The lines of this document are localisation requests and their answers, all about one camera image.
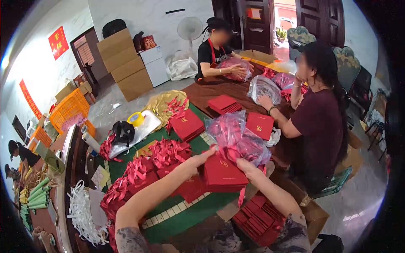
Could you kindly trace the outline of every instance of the standing fan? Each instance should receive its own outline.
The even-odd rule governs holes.
[[[180,38],[188,40],[190,43],[190,51],[193,50],[193,40],[198,39],[203,32],[203,24],[196,17],[186,17],[180,21],[177,26],[177,33]]]

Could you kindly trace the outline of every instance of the potted plant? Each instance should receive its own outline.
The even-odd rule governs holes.
[[[283,43],[286,40],[287,32],[283,28],[276,28],[277,39],[280,43]]]

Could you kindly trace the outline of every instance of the bracelet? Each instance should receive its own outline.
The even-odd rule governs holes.
[[[269,115],[269,116],[271,116],[270,115],[270,111],[272,110],[272,109],[274,109],[274,108],[276,108],[274,105],[267,111],[267,114]]]

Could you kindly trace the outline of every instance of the floral chair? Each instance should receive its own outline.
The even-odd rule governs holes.
[[[354,56],[354,52],[350,47],[335,47],[333,53],[336,56],[339,82],[349,92],[360,72],[360,62]]]
[[[297,28],[290,28],[287,31],[288,44],[290,46],[290,60],[294,60],[301,52],[292,48],[295,45],[293,41],[299,42],[302,46],[316,41],[313,34],[310,34],[308,29],[303,26],[297,26]]]

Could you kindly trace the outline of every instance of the gold logo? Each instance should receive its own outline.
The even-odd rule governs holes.
[[[222,164],[223,166],[225,166],[225,167],[228,166],[228,164],[227,164],[226,162],[224,162],[224,161],[221,161],[221,164]]]

